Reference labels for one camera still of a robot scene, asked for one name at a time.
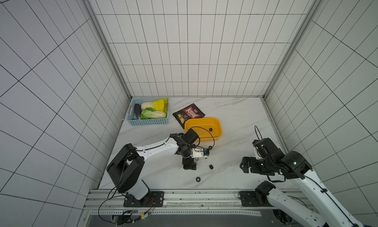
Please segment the yellow plastic storage box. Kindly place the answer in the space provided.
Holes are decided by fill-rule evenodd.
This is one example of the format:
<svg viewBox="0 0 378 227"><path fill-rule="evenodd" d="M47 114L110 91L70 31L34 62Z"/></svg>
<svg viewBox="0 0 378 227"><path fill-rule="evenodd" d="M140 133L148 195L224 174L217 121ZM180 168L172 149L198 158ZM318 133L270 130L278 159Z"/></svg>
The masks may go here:
<svg viewBox="0 0 378 227"><path fill-rule="evenodd" d="M201 142L214 142L221 138L222 128L218 119L216 118L198 118L191 119L185 123L185 132L192 128Z"/></svg>

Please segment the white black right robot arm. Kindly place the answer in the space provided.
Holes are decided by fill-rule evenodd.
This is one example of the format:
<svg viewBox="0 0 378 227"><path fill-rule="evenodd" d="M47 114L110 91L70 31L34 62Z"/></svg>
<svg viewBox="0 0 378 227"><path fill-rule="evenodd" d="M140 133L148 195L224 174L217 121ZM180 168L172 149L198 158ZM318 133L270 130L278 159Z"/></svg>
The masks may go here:
<svg viewBox="0 0 378 227"><path fill-rule="evenodd" d="M244 173L267 177L254 191L240 191L238 197L244 207L271 206L304 227L362 227L321 182L310 163L298 152L284 154L270 138L254 140L259 156L243 157L240 168ZM313 204L315 211L283 193L270 177L283 176L291 181Z"/></svg>

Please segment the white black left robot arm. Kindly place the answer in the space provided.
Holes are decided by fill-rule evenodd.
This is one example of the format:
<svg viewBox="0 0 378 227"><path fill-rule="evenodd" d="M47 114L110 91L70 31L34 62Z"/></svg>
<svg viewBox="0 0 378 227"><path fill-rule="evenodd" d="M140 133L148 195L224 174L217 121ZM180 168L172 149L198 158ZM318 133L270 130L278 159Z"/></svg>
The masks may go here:
<svg viewBox="0 0 378 227"><path fill-rule="evenodd" d="M165 140L148 146L126 144L106 168L116 191L125 196L124 207L162 207L164 192L151 191L143 181L144 165L179 155L185 170L196 170L195 160L209 155L209 150L199 148L196 141L200 141L198 134L189 129L186 133L172 133Z"/></svg>

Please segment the black red snack bag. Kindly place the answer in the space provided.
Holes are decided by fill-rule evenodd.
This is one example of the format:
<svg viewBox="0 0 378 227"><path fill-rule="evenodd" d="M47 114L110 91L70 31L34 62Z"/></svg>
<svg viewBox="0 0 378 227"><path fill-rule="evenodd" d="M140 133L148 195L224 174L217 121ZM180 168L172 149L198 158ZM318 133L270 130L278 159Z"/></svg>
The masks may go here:
<svg viewBox="0 0 378 227"><path fill-rule="evenodd" d="M205 114L193 103L175 113L173 113L174 118L185 128L185 123L191 119L198 119L205 117Z"/></svg>

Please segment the yellow toy cabbage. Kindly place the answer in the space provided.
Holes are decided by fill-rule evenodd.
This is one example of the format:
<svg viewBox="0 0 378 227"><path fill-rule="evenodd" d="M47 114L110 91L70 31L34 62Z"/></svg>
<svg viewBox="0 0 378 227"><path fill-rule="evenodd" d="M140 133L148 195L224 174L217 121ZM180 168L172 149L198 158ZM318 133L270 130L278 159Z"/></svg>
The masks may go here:
<svg viewBox="0 0 378 227"><path fill-rule="evenodd" d="M152 108L156 111L161 111L161 112L166 113L167 105L168 105L168 99L161 99L161 100L156 100L153 102L144 102L141 105L141 109L145 110L147 108Z"/></svg>

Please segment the green toy cabbage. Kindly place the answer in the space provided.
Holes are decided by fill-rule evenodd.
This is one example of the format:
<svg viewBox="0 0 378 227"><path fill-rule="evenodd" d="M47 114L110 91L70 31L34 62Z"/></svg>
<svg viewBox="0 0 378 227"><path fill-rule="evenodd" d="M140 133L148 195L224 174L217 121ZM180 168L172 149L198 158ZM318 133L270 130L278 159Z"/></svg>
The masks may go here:
<svg viewBox="0 0 378 227"><path fill-rule="evenodd" d="M146 108L140 114L141 119L164 119L166 118L166 113L163 111L158 111L153 108Z"/></svg>

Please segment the blue plastic basket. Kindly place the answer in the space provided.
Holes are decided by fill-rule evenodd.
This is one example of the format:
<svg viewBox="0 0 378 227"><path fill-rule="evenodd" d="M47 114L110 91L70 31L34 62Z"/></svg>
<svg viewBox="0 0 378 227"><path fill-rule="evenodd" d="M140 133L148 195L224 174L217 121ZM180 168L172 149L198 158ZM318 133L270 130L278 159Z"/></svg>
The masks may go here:
<svg viewBox="0 0 378 227"><path fill-rule="evenodd" d="M132 126L146 126L146 125L162 125L168 123L168 112L166 112L166 116L164 118L157 118L157 119L138 119L135 113L134 106L136 104L142 105L145 102L154 102L157 100L162 100L164 98L136 98L133 97L129 103L129 108L127 110L125 120L129 122Z"/></svg>

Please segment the purple toy eggplant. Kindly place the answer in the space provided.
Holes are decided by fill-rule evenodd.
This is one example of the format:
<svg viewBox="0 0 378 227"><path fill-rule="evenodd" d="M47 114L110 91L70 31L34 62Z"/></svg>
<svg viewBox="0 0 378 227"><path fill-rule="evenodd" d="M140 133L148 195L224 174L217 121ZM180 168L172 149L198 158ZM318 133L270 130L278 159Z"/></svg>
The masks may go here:
<svg viewBox="0 0 378 227"><path fill-rule="evenodd" d="M141 119L141 113L142 113L141 105L136 103L134 105L134 114L135 114L136 119L138 120Z"/></svg>

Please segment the aluminium mounting rail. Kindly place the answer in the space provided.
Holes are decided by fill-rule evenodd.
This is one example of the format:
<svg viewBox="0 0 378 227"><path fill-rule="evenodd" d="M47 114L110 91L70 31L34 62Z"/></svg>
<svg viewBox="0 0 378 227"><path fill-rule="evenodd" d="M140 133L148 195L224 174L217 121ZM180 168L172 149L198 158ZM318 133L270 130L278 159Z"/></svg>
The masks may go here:
<svg viewBox="0 0 378 227"><path fill-rule="evenodd" d="M152 190L142 200L91 190L81 227L323 227L324 218L299 190Z"/></svg>

